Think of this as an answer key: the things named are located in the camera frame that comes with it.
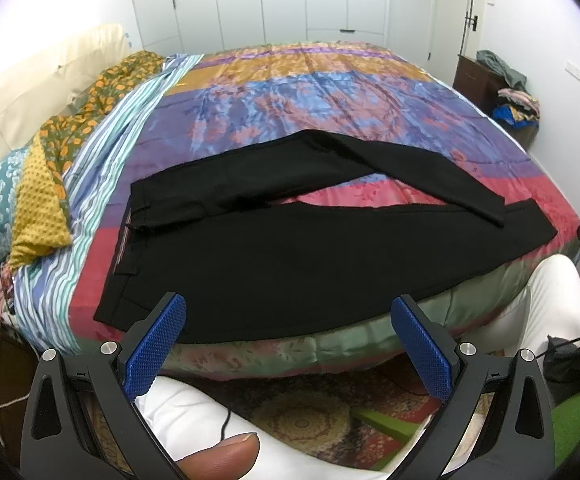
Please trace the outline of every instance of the white wardrobe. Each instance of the white wardrobe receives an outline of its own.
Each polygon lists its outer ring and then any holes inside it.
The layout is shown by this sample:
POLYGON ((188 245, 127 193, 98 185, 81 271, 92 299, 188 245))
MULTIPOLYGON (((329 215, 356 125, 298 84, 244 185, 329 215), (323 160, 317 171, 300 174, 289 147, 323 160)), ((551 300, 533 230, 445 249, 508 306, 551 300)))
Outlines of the white wardrobe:
POLYGON ((145 49, 208 54, 262 43, 385 43, 387 0, 133 0, 145 49))

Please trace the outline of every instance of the metal screw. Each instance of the metal screw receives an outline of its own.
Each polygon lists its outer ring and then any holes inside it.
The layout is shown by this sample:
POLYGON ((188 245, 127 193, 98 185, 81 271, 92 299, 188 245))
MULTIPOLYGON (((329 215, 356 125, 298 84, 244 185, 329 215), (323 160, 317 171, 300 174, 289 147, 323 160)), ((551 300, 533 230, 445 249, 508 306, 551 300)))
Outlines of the metal screw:
POLYGON ((528 350, 527 348, 524 348, 521 351, 521 358, 524 361, 534 361, 534 354, 532 353, 531 350, 528 350))
POLYGON ((54 359, 55 357, 56 357, 56 350, 54 348, 49 348, 41 356, 41 358, 44 361, 52 361, 52 359, 54 359))
POLYGON ((475 355, 477 353, 477 349, 472 343, 461 343, 459 345, 459 350, 464 355, 475 355))
POLYGON ((116 352, 116 343, 114 341, 108 341, 101 345, 101 353, 105 355, 110 355, 116 352))

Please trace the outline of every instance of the cream tufted headboard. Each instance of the cream tufted headboard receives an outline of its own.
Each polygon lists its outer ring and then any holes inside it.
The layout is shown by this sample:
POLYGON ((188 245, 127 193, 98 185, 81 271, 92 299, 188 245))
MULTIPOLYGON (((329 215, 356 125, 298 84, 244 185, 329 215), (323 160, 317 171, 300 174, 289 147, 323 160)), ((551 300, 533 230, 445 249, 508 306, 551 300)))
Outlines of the cream tufted headboard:
POLYGON ((0 160, 128 54, 121 25, 101 25, 54 44, 0 74, 0 160))

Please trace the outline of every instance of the pile of clothes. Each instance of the pile of clothes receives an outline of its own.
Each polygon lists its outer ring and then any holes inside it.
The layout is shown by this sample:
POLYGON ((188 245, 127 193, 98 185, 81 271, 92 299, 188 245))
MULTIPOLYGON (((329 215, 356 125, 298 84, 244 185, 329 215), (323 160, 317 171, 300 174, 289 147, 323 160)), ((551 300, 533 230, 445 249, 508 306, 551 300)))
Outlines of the pile of clothes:
POLYGON ((539 126, 539 101, 530 94, 512 88, 499 90, 498 106, 492 117, 512 126, 514 129, 539 126))

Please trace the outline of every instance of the human hand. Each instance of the human hand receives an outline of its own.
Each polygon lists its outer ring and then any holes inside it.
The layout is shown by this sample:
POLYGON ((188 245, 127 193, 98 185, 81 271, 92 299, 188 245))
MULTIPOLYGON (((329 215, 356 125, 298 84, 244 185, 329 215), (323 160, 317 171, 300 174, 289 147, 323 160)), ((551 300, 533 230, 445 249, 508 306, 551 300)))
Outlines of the human hand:
POLYGON ((187 456, 177 465, 190 480, 239 480, 254 466, 259 447, 256 433, 243 433, 187 456))

